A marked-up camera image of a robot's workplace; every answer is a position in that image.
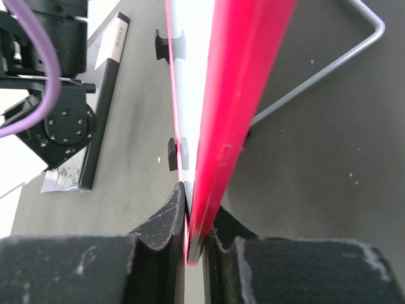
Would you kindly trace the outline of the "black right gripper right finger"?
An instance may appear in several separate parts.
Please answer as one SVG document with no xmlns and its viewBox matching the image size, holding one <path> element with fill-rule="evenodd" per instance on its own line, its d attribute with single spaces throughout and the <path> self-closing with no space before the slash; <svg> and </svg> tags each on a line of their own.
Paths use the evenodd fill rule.
<svg viewBox="0 0 405 304">
<path fill-rule="evenodd" d="M 403 303 L 381 252 L 355 239 L 260 237 L 218 210 L 203 255 L 206 303 Z"/>
</svg>

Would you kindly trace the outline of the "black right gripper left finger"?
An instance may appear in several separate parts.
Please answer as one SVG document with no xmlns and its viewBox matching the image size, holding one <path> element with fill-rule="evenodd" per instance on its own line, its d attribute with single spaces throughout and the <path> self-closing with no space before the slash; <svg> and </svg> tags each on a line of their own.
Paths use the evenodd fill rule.
<svg viewBox="0 0 405 304">
<path fill-rule="evenodd" d="M 128 234 L 1 240 L 2 303 L 183 303 L 185 189 Z"/>
</svg>

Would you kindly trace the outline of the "pink framed whiteboard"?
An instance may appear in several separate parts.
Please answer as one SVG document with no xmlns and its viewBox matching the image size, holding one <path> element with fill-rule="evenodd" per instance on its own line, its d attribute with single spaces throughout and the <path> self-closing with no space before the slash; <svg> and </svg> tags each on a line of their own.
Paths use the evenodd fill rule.
<svg viewBox="0 0 405 304">
<path fill-rule="evenodd" d="M 167 1 L 184 258 L 196 265 L 297 3 Z"/>
</svg>

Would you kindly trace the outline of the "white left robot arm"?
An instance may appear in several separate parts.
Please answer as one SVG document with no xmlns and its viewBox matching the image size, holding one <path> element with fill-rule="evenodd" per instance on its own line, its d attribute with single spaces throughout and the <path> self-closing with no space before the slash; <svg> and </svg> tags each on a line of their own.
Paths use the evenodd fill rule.
<svg viewBox="0 0 405 304">
<path fill-rule="evenodd" d="M 86 97 L 87 1 L 5 1 L 1 87 L 27 91 L 3 113 L 1 136 L 17 136 L 52 170 L 83 150 L 97 129 Z"/>
</svg>

